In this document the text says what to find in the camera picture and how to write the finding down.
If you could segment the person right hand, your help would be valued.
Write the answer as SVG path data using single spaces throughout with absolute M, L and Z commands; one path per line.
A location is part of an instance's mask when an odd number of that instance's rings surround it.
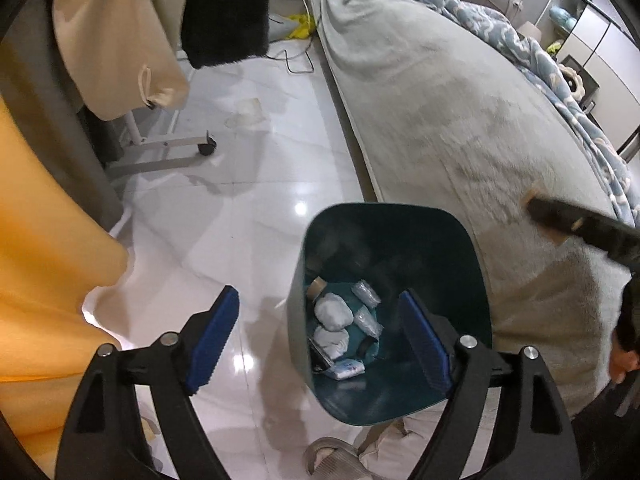
M 617 341 L 612 344 L 608 374 L 614 384 L 621 384 L 628 373 L 639 369 L 639 356 L 635 351 L 624 350 Z

